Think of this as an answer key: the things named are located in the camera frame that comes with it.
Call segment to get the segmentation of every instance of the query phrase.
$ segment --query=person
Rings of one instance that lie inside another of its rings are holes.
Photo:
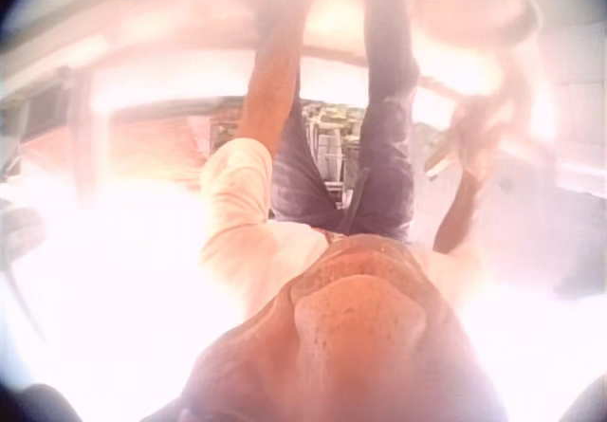
[[[201,267],[245,321],[202,353],[165,412],[181,422],[506,420],[454,312],[457,291],[445,283],[467,283],[461,250],[495,139],[470,135],[434,251],[407,244],[418,70],[403,0],[364,0],[364,176],[356,207],[337,210],[299,100],[310,1],[280,9],[258,50],[236,138],[202,171],[210,218]]]

